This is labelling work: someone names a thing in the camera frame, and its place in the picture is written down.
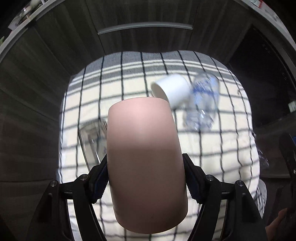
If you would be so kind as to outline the person's hand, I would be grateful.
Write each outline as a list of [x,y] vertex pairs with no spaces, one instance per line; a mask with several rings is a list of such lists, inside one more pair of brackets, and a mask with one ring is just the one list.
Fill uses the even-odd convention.
[[272,240],[275,237],[277,228],[279,227],[280,223],[282,222],[286,214],[287,208],[282,209],[278,213],[277,217],[271,222],[271,224],[265,227],[268,240]]

